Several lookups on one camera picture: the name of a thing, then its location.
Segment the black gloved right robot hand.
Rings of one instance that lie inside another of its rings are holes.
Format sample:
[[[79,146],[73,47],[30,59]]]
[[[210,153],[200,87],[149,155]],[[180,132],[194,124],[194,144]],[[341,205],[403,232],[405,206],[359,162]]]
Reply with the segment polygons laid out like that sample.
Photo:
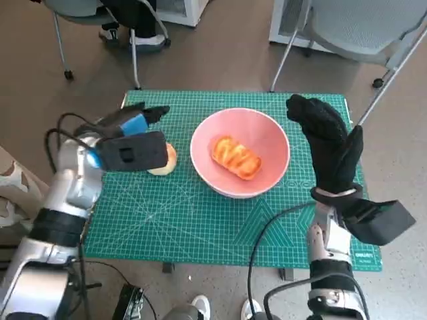
[[[339,194],[356,187],[356,166],[364,148],[363,128],[350,132],[340,114],[328,103],[293,94],[287,117],[298,123],[310,145],[316,187]]]

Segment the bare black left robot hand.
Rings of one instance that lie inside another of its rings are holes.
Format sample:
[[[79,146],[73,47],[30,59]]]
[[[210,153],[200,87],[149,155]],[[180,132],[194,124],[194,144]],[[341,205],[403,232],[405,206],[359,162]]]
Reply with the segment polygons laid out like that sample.
[[[169,110],[167,105],[146,107],[143,101],[114,111],[96,124],[109,138],[138,135],[145,133],[151,124],[159,122]]]

